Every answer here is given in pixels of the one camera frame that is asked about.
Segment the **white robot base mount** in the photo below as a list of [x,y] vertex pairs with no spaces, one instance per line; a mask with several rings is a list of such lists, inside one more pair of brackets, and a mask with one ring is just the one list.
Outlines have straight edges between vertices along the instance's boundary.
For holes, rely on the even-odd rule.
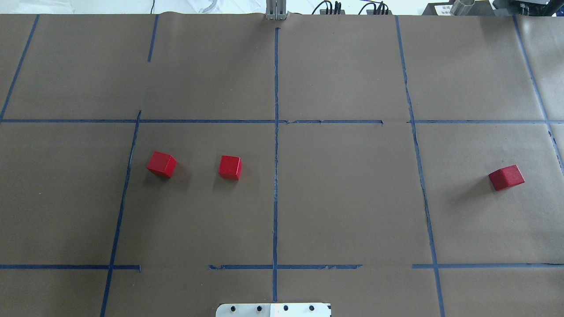
[[225,303],[218,306],[216,317],[331,317],[330,304],[294,303]]

